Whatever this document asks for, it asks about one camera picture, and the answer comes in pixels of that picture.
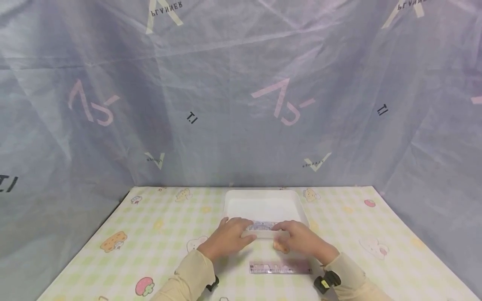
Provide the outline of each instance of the cookie illustration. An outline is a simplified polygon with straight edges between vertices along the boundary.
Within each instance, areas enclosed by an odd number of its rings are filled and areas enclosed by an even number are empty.
[[[281,244],[277,240],[273,240],[273,249],[275,249],[276,251],[280,251],[283,254],[288,254],[290,252],[290,248]]]
[[[126,239],[127,235],[124,233],[124,231],[119,231],[106,239],[102,245],[100,245],[100,248],[104,250],[105,253],[109,253],[114,249],[120,249]]]

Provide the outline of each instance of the clear plastic ruler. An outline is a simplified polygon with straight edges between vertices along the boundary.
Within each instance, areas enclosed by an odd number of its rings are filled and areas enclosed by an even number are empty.
[[[291,259],[283,261],[253,261],[249,262],[250,274],[311,274],[313,270],[309,261]]]

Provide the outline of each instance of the cartoon print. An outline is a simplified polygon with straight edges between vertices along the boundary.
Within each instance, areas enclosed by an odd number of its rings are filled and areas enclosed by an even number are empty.
[[[381,245],[375,237],[360,239],[359,242],[365,250],[380,260],[384,260],[388,252],[390,252],[388,247]]]
[[[189,188],[185,188],[179,191],[179,193],[176,195],[176,202],[187,201],[190,198],[192,198],[191,191],[189,190]]]
[[[367,205],[367,206],[370,207],[370,208],[373,208],[373,207],[376,206],[376,203],[375,203],[374,201],[372,201],[372,200],[368,200],[368,199],[367,199],[367,200],[364,200],[364,203],[365,203],[365,205]]]
[[[100,245],[100,248],[104,250],[105,253],[109,253],[114,249],[119,250],[124,244],[124,241],[126,239],[127,239],[127,235],[124,233],[124,231],[119,231],[113,236],[106,239],[102,243],[102,245]]]
[[[207,236],[201,236],[198,239],[191,239],[190,241],[187,242],[186,244],[186,249],[187,252],[191,252],[192,250],[195,250],[199,247],[200,244],[208,240]]]
[[[139,202],[142,200],[142,196],[134,196],[132,199],[131,199],[131,203],[133,204],[139,204]]]
[[[211,207],[208,207],[208,206],[202,207],[201,212],[202,213],[209,213],[209,212],[211,212]]]
[[[137,296],[147,296],[154,291],[154,280],[151,277],[144,277],[135,285]]]
[[[307,202],[313,202],[317,199],[320,199],[320,195],[317,194],[313,189],[308,188],[303,191],[303,196],[306,198]]]
[[[162,228],[162,226],[164,226],[164,221],[162,219],[158,219],[155,223],[154,223],[154,226],[153,226],[153,229],[154,230],[160,230]]]

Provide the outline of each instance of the fabric backdrop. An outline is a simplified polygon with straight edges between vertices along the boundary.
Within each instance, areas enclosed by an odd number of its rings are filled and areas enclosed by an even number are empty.
[[[0,292],[134,185],[373,185],[482,297],[479,0],[4,0]]]

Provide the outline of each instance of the table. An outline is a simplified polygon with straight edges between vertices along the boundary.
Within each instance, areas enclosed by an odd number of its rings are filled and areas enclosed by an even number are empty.
[[[181,260],[218,226],[235,188],[134,187],[39,298],[40,301],[148,301]],[[397,217],[371,187],[272,187],[298,193],[311,229],[355,260],[393,299],[478,298]],[[259,239],[216,262],[219,286],[200,300],[336,300],[313,287],[317,275],[251,275],[248,262],[276,258]]]

